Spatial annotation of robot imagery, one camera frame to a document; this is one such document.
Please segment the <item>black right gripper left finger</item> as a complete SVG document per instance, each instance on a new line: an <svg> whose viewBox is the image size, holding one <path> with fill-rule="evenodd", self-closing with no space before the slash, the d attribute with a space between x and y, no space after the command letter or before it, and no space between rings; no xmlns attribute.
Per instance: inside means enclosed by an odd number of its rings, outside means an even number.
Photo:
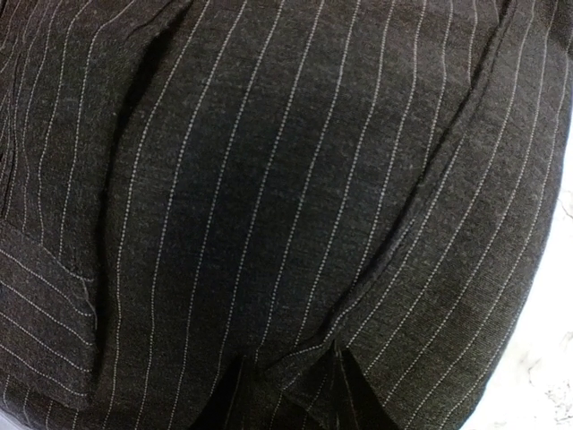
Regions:
<svg viewBox="0 0 573 430"><path fill-rule="evenodd" d="M196 419L196 430L251 429L255 382L253 360L236 357Z"/></svg>

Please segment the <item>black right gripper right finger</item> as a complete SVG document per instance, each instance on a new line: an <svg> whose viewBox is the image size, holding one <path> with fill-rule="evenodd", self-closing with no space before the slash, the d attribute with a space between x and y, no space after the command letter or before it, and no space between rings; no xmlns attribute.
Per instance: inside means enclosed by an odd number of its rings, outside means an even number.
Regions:
<svg viewBox="0 0 573 430"><path fill-rule="evenodd" d="M348 349L331 348L329 429L398 430Z"/></svg>

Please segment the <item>black pinstriped long sleeve shirt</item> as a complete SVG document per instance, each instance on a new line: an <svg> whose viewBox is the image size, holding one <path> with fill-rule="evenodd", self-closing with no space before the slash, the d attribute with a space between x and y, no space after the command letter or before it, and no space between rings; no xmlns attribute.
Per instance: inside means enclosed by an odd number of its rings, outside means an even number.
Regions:
<svg viewBox="0 0 573 430"><path fill-rule="evenodd" d="M569 1L4 1L1 412L329 429L333 344L459 429L560 188Z"/></svg>

